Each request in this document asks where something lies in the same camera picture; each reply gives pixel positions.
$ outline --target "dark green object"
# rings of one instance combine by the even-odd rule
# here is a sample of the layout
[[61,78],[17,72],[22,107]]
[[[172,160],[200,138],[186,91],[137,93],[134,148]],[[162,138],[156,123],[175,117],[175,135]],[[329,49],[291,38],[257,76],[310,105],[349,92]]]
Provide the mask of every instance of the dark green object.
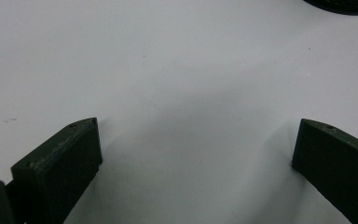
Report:
[[293,156],[298,170],[348,220],[358,224],[358,139],[302,119]]
[[96,118],[66,126],[0,181],[0,224],[62,224],[102,161]]

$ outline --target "black round object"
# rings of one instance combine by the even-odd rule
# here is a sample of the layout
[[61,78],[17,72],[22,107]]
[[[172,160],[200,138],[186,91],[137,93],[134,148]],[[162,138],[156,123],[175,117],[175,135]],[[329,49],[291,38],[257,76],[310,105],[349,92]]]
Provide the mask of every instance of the black round object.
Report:
[[305,0],[306,2],[339,14],[358,15],[358,0]]

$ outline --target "white surface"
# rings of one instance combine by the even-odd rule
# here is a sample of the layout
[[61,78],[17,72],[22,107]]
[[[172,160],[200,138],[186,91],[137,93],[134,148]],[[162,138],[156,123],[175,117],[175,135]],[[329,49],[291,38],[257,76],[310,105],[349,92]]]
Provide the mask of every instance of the white surface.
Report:
[[0,179],[73,121],[104,162],[65,223],[349,223],[289,166],[358,137],[358,17],[281,1],[0,1]]

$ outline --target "white table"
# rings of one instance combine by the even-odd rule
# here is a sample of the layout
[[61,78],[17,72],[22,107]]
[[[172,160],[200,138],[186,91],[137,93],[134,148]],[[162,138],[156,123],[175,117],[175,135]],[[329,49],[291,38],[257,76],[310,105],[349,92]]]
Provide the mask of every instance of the white table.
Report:
[[358,17],[301,0],[0,1],[0,179],[97,117],[65,223],[349,223],[290,167],[301,118],[358,137]]

